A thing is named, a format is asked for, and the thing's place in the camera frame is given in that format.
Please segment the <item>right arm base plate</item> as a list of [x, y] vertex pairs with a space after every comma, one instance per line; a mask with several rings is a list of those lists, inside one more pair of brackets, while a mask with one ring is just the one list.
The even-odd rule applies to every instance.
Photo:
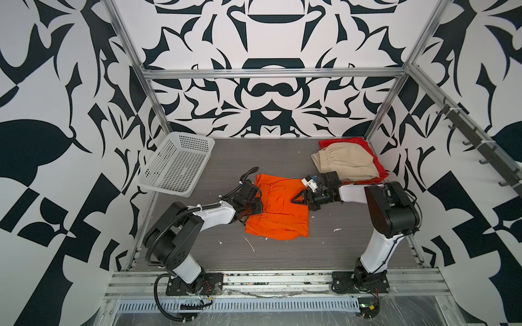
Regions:
[[362, 267], [357, 267], [354, 271], [336, 271], [332, 273], [332, 283], [330, 289], [334, 293], [388, 293], [390, 283], [387, 279], [387, 272], [367, 273]]

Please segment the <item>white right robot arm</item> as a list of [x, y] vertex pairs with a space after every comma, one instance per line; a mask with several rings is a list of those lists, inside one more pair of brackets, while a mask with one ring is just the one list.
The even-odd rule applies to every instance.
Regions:
[[336, 172], [307, 176], [304, 190], [291, 203], [318, 211], [333, 202], [366, 204], [373, 231], [366, 251], [358, 258], [352, 274], [355, 286], [386, 284], [388, 263], [400, 242], [418, 231], [421, 216], [400, 183], [392, 181], [370, 185], [344, 184]]

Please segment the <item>beige shorts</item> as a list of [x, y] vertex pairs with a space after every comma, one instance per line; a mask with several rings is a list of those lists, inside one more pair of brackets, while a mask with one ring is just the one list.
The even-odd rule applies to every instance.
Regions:
[[333, 143], [311, 154], [319, 173], [336, 172], [341, 181], [367, 181], [379, 176], [374, 157], [356, 143]]

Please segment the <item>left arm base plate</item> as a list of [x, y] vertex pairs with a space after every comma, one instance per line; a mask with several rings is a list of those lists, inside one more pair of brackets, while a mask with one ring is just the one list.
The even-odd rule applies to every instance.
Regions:
[[222, 273], [202, 272], [192, 283], [186, 283], [179, 277], [171, 277], [167, 283], [167, 296], [185, 296], [198, 294], [210, 296], [222, 290], [224, 275]]

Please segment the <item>red shorts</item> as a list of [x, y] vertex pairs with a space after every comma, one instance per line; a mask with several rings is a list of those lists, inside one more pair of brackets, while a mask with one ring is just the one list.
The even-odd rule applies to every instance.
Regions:
[[379, 162], [377, 156], [375, 155], [374, 151], [371, 149], [370, 145], [361, 137], [354, 137], [354, 138], [347, 138], [347, 139], [327, 139], [327, 140], [321, 140], [319, 141], [320, 149], [326, 148], [327, 146], [333, 144], [333, 143], [356, 143], [358, 145], [363, 146], [363, 148], [368, 151], [372, 156], [374, 157], [374, 163], [379, 171], [379, 176], [367, 180], [367, 181], [342, 181], [344, 183], [357, 183], [357, 184], [371, 184], [371, 183], [381, 183], [384, 179], [386, 179], [389, 176], [389, 173], [383, 168], [382, 164]]

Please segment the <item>orange shorts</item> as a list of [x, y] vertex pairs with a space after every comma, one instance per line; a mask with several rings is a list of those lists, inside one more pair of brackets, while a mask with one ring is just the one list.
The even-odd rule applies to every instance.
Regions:
[[308, 206], [291, 203], [305, 190], [301, 180], [259, 174], [255, 185], [261, 191], [262, 213], [248, 217], [248, 234], [275, 240], [309, 236]]

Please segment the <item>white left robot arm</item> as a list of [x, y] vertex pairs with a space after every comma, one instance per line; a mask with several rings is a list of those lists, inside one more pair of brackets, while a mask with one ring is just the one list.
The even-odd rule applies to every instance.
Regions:
[[245, 223], [248, 217], [262, 213], [261, 195], [259, 187], [246, 180], [215, 203], [186, 206], [174, 202], [144, 236], [145, 263], [178, 278], [190, 293], [199, 291], [205, 270], [191, 255], [198, 236], [218, 225]]

